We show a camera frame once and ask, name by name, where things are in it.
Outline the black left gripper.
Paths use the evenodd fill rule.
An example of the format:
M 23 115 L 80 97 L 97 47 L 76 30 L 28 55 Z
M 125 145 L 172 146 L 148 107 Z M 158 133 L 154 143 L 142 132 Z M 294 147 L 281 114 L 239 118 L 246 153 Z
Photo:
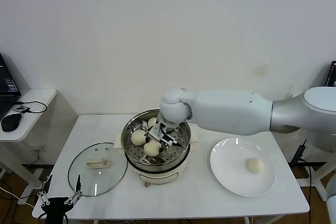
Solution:
M 41 200 L 41 208 L 47 216 L 64 216 L 68 211 L 73 209 L 79 199 L 82 197 L 81 191 L 81 177 L 78 175 L 74 193 L 68 197 L 53 197 L 48 198 L 47 194 L 50 189 L 52 175 L 50 175 L 46 182 L 43 182 L 43 187 L 37 194 Z

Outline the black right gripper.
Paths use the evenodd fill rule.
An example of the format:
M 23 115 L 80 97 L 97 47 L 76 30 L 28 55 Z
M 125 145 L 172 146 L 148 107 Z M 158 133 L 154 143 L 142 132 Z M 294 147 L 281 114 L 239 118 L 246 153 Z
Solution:
M 149 133 L 145 133 L 145 141 L 149 142 L 154 140 L 160 143 L 159 153 L 165 150 L 165 146 L 168 145 L 167 140 L 165 139 L 166 130 L 163 129 L 150 129 Z

